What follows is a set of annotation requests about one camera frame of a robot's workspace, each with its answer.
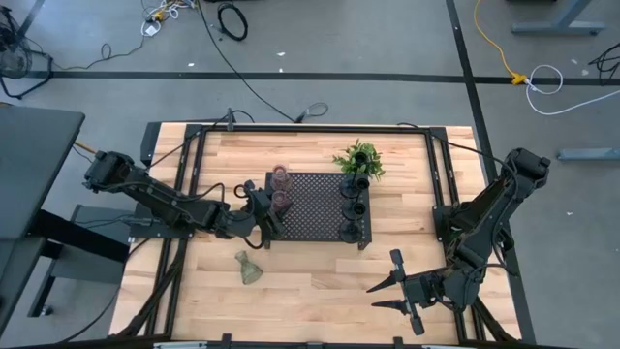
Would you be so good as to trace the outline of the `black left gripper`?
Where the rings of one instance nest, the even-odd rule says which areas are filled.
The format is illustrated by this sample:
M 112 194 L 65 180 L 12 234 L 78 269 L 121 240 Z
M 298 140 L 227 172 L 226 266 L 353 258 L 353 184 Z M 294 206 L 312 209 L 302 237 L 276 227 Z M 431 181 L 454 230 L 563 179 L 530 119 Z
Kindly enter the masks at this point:
M 284 191 L 256 188 L 252 180 L 244 182 L 246 209 L 250 212 L 262 232 L 263 240 L 280 239 L 285 233 L 283 217 L 270 210 L 271 198 L 284 198 Z

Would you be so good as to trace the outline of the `black desk top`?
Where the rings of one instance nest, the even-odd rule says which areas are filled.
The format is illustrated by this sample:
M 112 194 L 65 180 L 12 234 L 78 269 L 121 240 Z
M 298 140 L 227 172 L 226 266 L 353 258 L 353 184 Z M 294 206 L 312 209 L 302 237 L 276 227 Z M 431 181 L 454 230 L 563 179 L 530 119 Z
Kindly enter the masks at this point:
M 0 337 L 47 239 L 31 232 L 85 114 L 0 106 Z

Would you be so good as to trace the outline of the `grey table foot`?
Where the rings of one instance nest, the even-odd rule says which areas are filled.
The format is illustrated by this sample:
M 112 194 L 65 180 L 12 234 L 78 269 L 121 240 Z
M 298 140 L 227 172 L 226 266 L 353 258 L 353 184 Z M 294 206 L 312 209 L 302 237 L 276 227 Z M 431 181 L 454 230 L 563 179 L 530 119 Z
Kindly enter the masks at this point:
M 557 155 L 560 161 L 620 161 L 620 147 L 564 148 Z

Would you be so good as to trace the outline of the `medium black candlestick holder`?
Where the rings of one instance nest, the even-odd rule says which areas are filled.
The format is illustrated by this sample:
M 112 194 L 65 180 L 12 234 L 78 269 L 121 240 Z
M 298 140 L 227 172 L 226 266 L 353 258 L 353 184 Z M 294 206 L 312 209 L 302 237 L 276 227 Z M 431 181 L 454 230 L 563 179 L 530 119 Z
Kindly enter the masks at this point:
M 351 178 L 345 178 L 340 184 L 340 194 L 346 199 L 344 204 L 348 201 L 357 201 L 363 203 L 366 206 L 366 204 L 361 199 L 361 195 L 369 188 L 369 185 L 370 182 L 366 177 L 355 176 Z

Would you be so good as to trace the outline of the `black perforated metal shelf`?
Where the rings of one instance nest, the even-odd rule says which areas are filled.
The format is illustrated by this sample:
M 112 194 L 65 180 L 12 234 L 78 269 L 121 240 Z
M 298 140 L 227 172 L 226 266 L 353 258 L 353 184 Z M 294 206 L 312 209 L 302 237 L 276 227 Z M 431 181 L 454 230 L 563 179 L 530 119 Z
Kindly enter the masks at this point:
M 292 242 L 344 242 L 338 233 L 345 220 L 342 205 L 346 199 L 340 194 L 339 184 L 345 177 L 342 173 L 291 173 L 293 185 L 287 192 L 293 202 L 283 215 L 285 233 L 280 239 L 263 240 L 268 249 L 275 241 Z M 369 190 L 361 195 L 367 210 L 361 219 L 363 236 L 360 242 L 350 243 L 359 250 L 372 241 Z

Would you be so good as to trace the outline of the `pink glass candlestick holder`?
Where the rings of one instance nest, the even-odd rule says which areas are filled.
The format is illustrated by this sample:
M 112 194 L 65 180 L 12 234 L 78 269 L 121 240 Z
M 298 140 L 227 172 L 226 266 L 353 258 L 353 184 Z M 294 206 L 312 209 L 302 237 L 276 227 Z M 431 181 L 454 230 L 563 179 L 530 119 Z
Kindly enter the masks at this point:
M 270 180 L 271 189 L 274 191 L 288 192 L 293 185 L 293 180 L 288 173 L 287 168 L 282 165 L 276 165 L 272 170 L 272 176 Z
M 284 198 L 271 198 L 270 210 L 283 216 L 288 212 L 292 205 L 293 202 L 288 197 L 288 194 L 284 191 Z

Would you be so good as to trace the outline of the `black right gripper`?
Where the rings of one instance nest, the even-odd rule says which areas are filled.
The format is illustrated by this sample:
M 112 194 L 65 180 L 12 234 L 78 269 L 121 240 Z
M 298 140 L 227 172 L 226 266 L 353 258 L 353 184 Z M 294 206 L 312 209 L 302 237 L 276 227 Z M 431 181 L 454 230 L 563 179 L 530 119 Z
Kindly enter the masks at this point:
M 386 279 L 368 289 L 367 293 L 376 292 L 397 284 L 401 288 L 403 299 L 377 301 L 373 302 L 372 306 L 394 309 L 403 315 L 408 315 L 414 334 L 422 335 L 425 333 L 425 329 L 421 317 L 418 315 L 416 305 L 425 308 L 433 304 L 430 284 L 431 273 L 407 275 L 404 270 L 404 260 L 401 251 L 399 249 L 392 249 L 389 254 L 394 269 Z

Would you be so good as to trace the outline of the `black floor fan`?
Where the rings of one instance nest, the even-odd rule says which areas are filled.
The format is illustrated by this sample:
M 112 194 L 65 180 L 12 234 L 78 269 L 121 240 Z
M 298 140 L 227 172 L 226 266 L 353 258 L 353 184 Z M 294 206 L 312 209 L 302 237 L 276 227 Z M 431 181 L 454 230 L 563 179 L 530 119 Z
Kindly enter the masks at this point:
M 18 24 L 12 16 L 12 10 L 0 5 L 0 86 L 11 98 L 22 100 L 27 94 L 47 84 L 52 78 L 53 58 L 42 50 L 33 50 L 27 43 L 26 33 L 46 0 L 35 0 L 26 19 Z M 9 91 L 5 79 L 22 79 L 32 68 L 32 55 L 38 54 L 46 60 L 44 79 L 21 93 Z

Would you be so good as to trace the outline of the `grey table leg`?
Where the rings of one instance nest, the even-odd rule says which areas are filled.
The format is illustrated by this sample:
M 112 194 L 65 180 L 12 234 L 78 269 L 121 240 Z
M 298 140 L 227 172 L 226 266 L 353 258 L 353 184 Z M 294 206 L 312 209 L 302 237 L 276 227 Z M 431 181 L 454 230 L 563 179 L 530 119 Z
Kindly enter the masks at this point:
M 577 20 L 592 0 L 569 0 L 563 13 L 550 21 L 518 22 L 511 26 L 515 35 L 584 35 L 597 36 L 606 29 L 601 21 Z

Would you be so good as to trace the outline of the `grey desk base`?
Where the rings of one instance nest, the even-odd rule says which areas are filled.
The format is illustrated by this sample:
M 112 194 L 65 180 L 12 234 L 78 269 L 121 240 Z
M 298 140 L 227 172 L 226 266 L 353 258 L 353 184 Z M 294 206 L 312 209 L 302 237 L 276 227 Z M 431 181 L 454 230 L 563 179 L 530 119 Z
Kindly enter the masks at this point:
M 72 213 L 71 221 L 129 246 L 130 228 L 121 219 L 130 216 L 131 212 L 127 210 L 77 205 Z M 29 308 L 28 317 L 47 316 L 53 312 L 47 298 L 57 278 L 108 284 L 120 282 L 121 264 L 119 262 L 77 247 L 69 245 L 55 247 L 55 244 L 55 241 L 48 242 L 42 252 L 42 255 L 49 257 L 51 262 Z

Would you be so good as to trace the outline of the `tall black candlestick holder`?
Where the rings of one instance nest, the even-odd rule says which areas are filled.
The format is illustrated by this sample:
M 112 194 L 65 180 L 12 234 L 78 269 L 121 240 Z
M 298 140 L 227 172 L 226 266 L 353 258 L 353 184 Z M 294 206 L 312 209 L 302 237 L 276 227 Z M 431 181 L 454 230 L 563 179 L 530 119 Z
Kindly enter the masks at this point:
M 342 181 L 345 178 L 351 178 L 351 177 L 366 177 L 366 174 L 364 172 L 360 173 L 360 170 L 362 167 L 364 167 L 368 162 L 368 156 L 365 152 L 363 151 L 358 151 L 353 155 L 353 162 L 347 162 L 345 163 L 341 170 L 343 172 L 343 174 L 345 175 L 345 177 L 342 179 Z

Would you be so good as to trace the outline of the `short black candlestick holder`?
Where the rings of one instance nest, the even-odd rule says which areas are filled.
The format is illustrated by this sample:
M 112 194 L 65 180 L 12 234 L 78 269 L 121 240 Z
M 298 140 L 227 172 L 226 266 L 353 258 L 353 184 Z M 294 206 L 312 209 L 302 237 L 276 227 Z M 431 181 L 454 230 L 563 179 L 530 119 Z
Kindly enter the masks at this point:
M 342 205 L 342 214 L 345 220 L 339 226 L 339 236 L 347 243 L 358 243 L 363 236 L 361 219 L 366 211 L 366 206 L 357 201 L 348 201 Z

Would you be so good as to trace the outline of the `green artificial potted plant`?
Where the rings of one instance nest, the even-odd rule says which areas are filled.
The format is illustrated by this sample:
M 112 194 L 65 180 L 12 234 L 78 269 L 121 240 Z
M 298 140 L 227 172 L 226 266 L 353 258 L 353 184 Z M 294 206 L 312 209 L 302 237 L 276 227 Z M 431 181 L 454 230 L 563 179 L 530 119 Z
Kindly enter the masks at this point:
M 353 155 L 358 151 L 363 151 L 368 156 L 368 162 L 361 168 L 360 173 L 364 172 L 366 175 L 380 181 L 386 171 L 383 168 L 382 153 L 375 148 L 373 143 L 363 143 L 360 140 L 356 140 L 354 144 L 344 149 L 344 155 L 333 155 L 332 162 L 341 170 L 345 163 L 353 162 Z

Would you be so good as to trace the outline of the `green glass candlestick holder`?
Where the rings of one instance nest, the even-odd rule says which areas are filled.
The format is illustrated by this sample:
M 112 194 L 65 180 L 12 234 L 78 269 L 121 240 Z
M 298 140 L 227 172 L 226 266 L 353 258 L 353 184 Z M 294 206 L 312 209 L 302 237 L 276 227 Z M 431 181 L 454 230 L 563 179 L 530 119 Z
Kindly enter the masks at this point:
M 237 252 L 234 257 L 240 263 L 241 280 L 244 285 L 255 283 L 263 276 L 264 271 L 249 260 L 244 250 Z

